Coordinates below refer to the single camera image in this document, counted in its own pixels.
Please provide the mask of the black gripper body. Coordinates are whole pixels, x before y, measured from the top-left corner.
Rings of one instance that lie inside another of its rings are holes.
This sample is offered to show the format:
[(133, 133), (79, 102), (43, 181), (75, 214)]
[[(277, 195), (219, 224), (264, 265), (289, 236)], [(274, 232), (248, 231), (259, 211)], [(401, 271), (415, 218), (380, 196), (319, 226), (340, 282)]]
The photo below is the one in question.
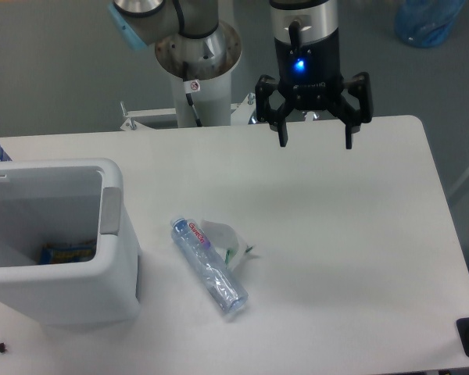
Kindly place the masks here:
[(342, 100), (339, 36), (303, 44), (298, 54), (278, 39), (274, 45), (280, 77), (278, 92), (285, 99), (278, 112), (295, 109), (334, 113)]

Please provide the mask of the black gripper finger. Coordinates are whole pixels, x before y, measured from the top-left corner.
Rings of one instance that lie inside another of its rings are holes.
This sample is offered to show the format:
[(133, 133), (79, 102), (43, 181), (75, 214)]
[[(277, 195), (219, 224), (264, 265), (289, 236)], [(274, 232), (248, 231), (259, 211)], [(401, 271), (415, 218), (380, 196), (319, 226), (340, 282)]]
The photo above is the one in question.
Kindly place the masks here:
[[(273, 109), (270, 105), (270, 97), (274, 92), (279, 93), (284, 99), (277, 109)], [(263, 74), (256, 83), (255, 94), (257, 120), (268, 123), (271, 130), (277, 132), (279, 145), (285, 147), (288, 143), (286, 118), (295, 108), (292, 93), (281, 81)]]
[[(358, 101), (359, 107), (355, 109), (342, 95), (347, 91)], [(372, 121), (373, 98), (370, 74), (361, 72), (349, 80), (341, 79), (338, 94), (332, 100), (332, 115), (345, 125), (345, 148), (353, 147), (353, 135), (360, 131), (361, 125)]]

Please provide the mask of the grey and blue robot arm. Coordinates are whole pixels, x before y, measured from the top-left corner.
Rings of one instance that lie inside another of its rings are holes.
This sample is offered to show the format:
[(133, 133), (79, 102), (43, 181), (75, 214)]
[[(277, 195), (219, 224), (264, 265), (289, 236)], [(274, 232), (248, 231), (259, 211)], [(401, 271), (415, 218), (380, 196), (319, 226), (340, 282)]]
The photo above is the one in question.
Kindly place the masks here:
[[(113, 1), (109, 14), (133, 48), (152, 46), (168, 74), (179, 127), (231, 123), (231, 72), (242, 43), (220, 19), (215, 1)], [(270, 18), (277, 77), (255, 86), (256, 118), (286, 145), (288, 115), (326, 111), (345, 126), (345, 146), (373, 116), (369, 75), (345, 79), (340, 70), (338, 4), (335, 1), (272, 1)]]

